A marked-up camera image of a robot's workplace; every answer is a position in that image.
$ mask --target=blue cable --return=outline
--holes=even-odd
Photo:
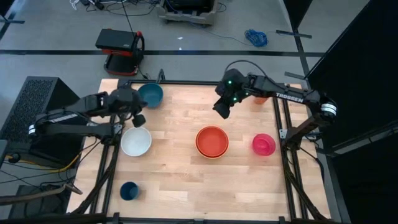
[[[244,35],[246,36],[247,40],[250,40],[250,42],[256,47],[263,47],[268,44],[267,35],[263,32],[249,29],[244,33]]]
[[[175,11],[176,13],[178,13],[178,11],[175,10],[175,9],[173,8],[173,6],[170,4],[169,0],[166,0],[166,2],[167,2],[167,4],[170,6],[170,8],[171,8],[173,11]],[[235,41],[238,41],[238,42],[241,43],[241,44],[244,44],[244,45],[247,45],[247,46],[252,46],[251,44],[245,44],[244,42],[241,42],[240,40],[235,39],[234,37],[222,36],[222,35],[218,35],[218,34],[215,34],[215,33],[213,33],[213,32],[210,32],[210,31],[206,30],[205,28],[200,27],[200,26],[194,24],[193,22],[189,22],[189,23],[190,23],[191,25],[193,25],[193,26],[195,26],[195,27],[197,27],[197,28],[201,28],[201,29],[203,29],[204,31],[206,31],[207,33],[213,34],[213,35],[215,35],[215,36],[217,36],[217,37],[226,38],[226,39],[233,39],[233,40],[235,40]],[[244,33],[244,35],[245,35],[246,38],[247,38],[248,40],[250,40],[250,42],[251,42],[254,46],[256,46],[256,47],[263,47],[263,46],[266,46],[266,45],[268,44],[267,35],[266,35],[265,33],[263,33],[263,32],[257,32],[257,31],[255,31],[255,30],[249,29],[249,30],[247,30],[247,31]]]

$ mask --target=pink cup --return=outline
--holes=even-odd
[[[260,156],[270,156],[275,152],[275,141],[268,134],[258,134],[253,139],[253,151]]]

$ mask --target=wooden table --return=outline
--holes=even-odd
[[[102,80],[99,90],[111,93],[117,83],[116,79]],[[253,98],[248,98],[236,104],[230,117],[224,120],[212,110],[219,98],[214,86],[162,85],[162,88],[161,106],[156,110],[145,108],[142,112],[147,120],[144,127],[152,135],[149,151],[141,157],[119,152],[108,216],[120,212],[121,217],[134,218],[278,220],[279,216],[284,216],[289,220],[272,100],[256,105]],[[289,107],[294,126],[308,118],[304,105],[289,103]],[[95,118],[94,121],[108,122],[109,118]],[[195,137],[205,126],[218,126],[227,133],[229,148],[223,157],[207,159],[197,152]],[[126,122],[124,131],[129,128],[132,128],[130,121]],[[277,148],[273,155],[262,157],[253,153],[251,142],[259,133],[275,139]],[[85,145],[93,141],[88,138]],[[316,156],[312,143],[303,141],[302,147]],[[80,164],[75,185],[84,194],[72,194],[69,212],[77,208],[94,187],[101,149],[95,149]],[[298,159],[306,193],[319,211],[329,217],[318,164],[301,151]],[[137,200],[121,199],[119,189],[127,181],[141,188]],[[97,212],[101,211],[103,197],[102,191]],[[300,217],[297,194],[295,197]]]

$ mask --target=gray floor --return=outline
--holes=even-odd
[[[267,47],[257,48],[234,40],[216,37],[202,28],[182,22],[165,24],[155,11],[148,16],[130,17],[132,28],[140,30],[146,39],[147,50],[266,50],[296,52],[291,36],[277,35],[270,31],[290,30],[285,9],[280,0],[220,0],[227,10],[217,14],[214,26],[206,28],[218,35],[231,36],[245,43],[246,29],[266,32]],[[317,0],[312,3],[299,31],[313,35],[302,39],[306,52],[326,52],[335,39],[353,20],[368,0]],[[12,24],[0,40],[0,49],[14,50],[95,50],[95,40],[103,28],[129,30],[124,16],[105,11],[86,12],[78,5],[74,11],[68,0],[18,0],[15,19],[26,20],[23,25]],[[148,12],[147,4],[127,7],[129,14]],[[3,124],[26,76],[60,77],[79,96],[98,91],[102,78],[118,78],[103,70],[104,55],[0,55],[0,125]],[[258,63],[277,82],[300,83],[284,76],[284,72],[303,74],[298,57],[271,56],[224,56],[224,55],[147,55],[141,64],[144,72],[155,76],[163,68],[169,80],[218,81],[227,64],[233,60],[246,59]],[[312,68],[319,58],[308,57]],[[259,71],[250,65],[237,64],[243,73]],[[40,172],[15,169],[5,165],[2,170],[18,177],[27,177]],[[11,180],[1,173],[2,181]],[[57,175],[27,179],[31,184],[57,180]],[[1,184],[1,195],[16,193],[23,182]],[[339,220],[331,185],[325,184],[332,218]],[[7,218],[10,207],[0,207],[0,218]]]

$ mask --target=black wall panel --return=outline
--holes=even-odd
[[[312,0],[284,0],[290,23],[293,29],[298,29],[305,13],[311,5]]]
[[[396,223],[397,135],[333,159],[352,223]]]
[[[0,0],[0,15],[5,16],[14,0]]]
[[[398,1],[371,1],[310,72],[311,88],[338,105],[325,148],[398,120],[397,11]]]

